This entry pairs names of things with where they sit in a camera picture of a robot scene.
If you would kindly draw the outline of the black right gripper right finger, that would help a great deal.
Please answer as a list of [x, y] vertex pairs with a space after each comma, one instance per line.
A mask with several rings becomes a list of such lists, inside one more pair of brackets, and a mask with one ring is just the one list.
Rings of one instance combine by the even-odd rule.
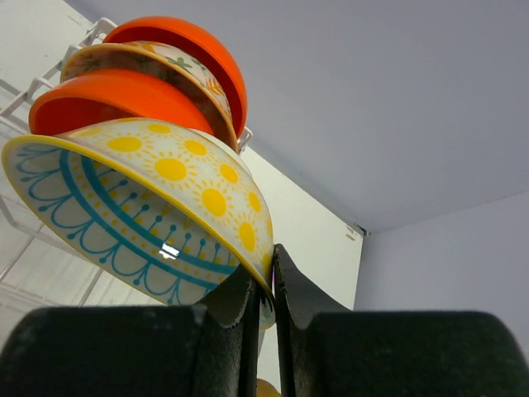
[[518, 396], [521, 351], [479, 311], [352, 311], [274, 248], [286, 396]]

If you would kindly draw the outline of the floral patterned bowl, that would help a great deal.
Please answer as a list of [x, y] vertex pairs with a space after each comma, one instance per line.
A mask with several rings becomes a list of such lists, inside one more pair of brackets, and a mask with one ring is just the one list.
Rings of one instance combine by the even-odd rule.
[[217, 139], [239, 151], [227, 95], [214, 74], [195, 57], [156, 41], [88, 45], [64, 62], [60, 82], [110, 68], [134, 70], [172, 85], [198, 107]]

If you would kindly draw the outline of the orange bowl front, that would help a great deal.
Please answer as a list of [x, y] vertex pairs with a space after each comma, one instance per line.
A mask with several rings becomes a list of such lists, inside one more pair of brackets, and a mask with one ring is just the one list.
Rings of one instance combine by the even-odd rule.
[[212, 127], [184, 93], [148, 74], [100, 69], [69, 79], [31, 106], [30, 131], [54, 136], [100, 122], [146, 117], [213, 134]]

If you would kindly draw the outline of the orange bowl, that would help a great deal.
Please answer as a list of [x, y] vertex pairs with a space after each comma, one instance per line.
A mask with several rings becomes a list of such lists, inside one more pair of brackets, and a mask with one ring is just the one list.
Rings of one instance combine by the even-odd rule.
[[100, 122], [146, 117], [213, 134], [212, 127], [184, 93], [148, 74], [100, 69], [69, 79], [31, 106], [30, 131], [54, 136]]
[[245, 127], [247, 93], [245, 81], [235, 58], [210, 32], [192, 22], [170, 16], [139, 17], [112, 29], [105, 43], [156, 41], [190, 54], [206, 66], [220, 83], [231, 107], [237, 136]]

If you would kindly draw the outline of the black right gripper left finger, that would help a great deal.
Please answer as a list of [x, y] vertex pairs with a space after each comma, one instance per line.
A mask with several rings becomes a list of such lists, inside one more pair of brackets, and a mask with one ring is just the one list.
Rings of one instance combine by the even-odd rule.
[[260, 289], [242, 267], [186, 306], [48, 307], [1, 352], [4, 396], [252, 396]]

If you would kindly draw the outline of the yellow sun patterned bowl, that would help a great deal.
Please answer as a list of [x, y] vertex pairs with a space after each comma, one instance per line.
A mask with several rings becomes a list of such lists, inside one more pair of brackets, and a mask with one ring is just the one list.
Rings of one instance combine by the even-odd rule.
[[110, 275], [162, 304], [188, 305], [244, 267], [264, 291], [260, 326], [274, 324], [269, 209], [217, 138], [129, 117], [13, 137], [1, 159], [21, 201]]

